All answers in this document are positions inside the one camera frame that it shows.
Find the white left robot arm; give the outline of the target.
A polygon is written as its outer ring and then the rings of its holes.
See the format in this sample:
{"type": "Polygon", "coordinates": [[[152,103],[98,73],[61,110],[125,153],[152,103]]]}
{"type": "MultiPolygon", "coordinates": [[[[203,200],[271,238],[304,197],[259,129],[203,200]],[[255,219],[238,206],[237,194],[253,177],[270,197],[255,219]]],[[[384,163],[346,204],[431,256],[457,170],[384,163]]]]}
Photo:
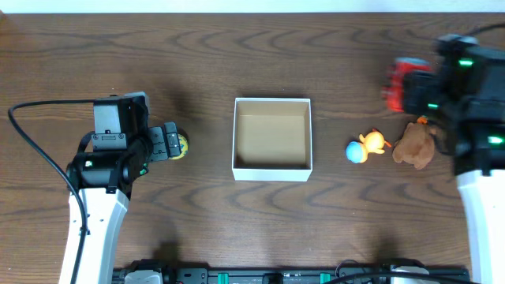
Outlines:
{"type": "Polygon", "coordinates": [[[61,283],[111,283],[118,237],[133,183],[151,163],[184,156],[185,138],[174,122],[151,127],[127,141],[125,133],[88,133],[67,176],[69,232],[61,283]]]}

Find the red toy truck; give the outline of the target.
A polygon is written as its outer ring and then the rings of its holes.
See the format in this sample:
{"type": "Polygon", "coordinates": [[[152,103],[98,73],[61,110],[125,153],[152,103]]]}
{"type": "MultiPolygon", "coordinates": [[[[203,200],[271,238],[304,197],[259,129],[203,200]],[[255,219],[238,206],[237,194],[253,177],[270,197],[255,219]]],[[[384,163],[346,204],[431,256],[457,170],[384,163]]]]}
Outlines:
{"type": "Polygon", "coordinates": [[[381,95],[386,100],[387,108],[394,112],[403,112],[404,99],[404,77],[415,71],[432,71],[429,63],[419,58],[400,57],[394,60],[394,63],[387,72],[388,82],[382,87],[381,95]]]}

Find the brown plush bear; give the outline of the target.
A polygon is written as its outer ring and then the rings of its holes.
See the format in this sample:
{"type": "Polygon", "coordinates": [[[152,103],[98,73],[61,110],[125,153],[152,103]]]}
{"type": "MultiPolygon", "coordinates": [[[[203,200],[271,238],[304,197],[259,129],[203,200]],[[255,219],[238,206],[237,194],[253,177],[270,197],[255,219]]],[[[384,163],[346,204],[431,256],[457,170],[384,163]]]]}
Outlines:
{"type": "Polygon", "coordinates": [[[426,117],[409,122],[401,139],[395,142],[393,160],[396,163],[409,163],[417,170],[425,168],[435,154],[435,134],[426,117]]]}

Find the yellow ball with blue letters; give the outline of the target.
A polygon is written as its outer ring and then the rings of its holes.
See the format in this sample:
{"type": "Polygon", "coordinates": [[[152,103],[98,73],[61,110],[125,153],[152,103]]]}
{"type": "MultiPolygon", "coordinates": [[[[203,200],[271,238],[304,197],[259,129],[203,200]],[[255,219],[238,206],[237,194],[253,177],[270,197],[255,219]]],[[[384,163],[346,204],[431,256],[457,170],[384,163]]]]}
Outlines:
{"type": "Polygon", "coordinates": [[[169,159],[177,160],[186,156],[189,149],[189,142],[183,135],[178,134],[175,136],[171,134],[168,136],[168,142],[170,144],[169,159]]]}

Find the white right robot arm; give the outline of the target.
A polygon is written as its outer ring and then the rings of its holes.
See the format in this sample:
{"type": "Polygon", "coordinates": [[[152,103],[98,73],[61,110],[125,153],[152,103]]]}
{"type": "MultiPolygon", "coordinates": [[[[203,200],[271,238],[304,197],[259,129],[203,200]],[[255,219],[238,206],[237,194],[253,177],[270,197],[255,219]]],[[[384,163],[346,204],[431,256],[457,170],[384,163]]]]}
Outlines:
{"type": "Polygon", "coordinates": [[[438,38],[435,73],[402,78],[402,109],[436,121],[454,160],[472,279],[504,281],[504,52],[468,35],[438,38]]]}

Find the orange duck toy blue cap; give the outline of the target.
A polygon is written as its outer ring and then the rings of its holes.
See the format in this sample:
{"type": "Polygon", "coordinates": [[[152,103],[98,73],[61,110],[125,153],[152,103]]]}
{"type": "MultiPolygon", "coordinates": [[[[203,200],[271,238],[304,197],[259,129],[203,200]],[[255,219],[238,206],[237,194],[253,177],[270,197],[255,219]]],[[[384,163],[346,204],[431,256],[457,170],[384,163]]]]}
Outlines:
{"type": "Polygon", "coordinates": [[[382,155],[385,146],[392,147],[380,131],[373,129],[365,136],[360,134],[358,140],[349,142],[346,147],[346,158],[352,163],[364,163],[368,160],[369,154],[382,155]]]}

